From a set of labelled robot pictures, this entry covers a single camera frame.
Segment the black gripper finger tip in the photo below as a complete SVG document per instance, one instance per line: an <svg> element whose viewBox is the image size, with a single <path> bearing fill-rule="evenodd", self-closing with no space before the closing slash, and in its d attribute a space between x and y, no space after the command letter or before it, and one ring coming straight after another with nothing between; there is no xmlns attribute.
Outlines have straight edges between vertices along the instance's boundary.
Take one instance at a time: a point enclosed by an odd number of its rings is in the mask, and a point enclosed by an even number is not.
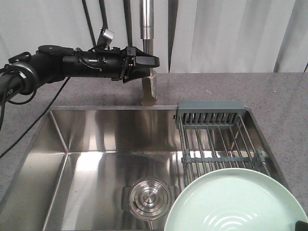
<svg viewBox="0 0 308 231"><path fill-rule="evenodd" d="M297 221L295 223L295 231L308 231L308 223L305 221Z"/></svg>

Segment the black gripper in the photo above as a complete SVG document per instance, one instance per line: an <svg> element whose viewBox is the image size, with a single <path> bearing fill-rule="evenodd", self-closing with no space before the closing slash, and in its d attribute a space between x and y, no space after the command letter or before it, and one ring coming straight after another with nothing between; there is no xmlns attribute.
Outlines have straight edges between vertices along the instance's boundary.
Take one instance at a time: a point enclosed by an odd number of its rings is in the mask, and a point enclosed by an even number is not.
<svg viewBox="0 0 308 231"><path fill-rule="evenodd" d="M100 52L77 49L63 57L62 71L66 77L100 77L126 83L147 77L151 68L160 66L158 57L136 54L137 48L129 46Z"/></svg>

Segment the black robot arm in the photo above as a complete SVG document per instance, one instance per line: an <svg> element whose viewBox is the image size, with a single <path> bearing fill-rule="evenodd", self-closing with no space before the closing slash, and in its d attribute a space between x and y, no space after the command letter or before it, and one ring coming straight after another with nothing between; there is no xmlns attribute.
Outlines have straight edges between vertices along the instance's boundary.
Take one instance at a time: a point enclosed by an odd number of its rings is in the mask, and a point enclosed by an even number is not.
<svg viewBox="0 0 308 231"><path fill-rule="evenodd" d="M29 95L44 84L65 77L110 78L129 81L147 77L160 65L159 58L136 47L124 49L102 46L88 51L56 45L42 45L35 54L23 52L8 60L0 70L0 102L8 102L17 94Z"/></svg>

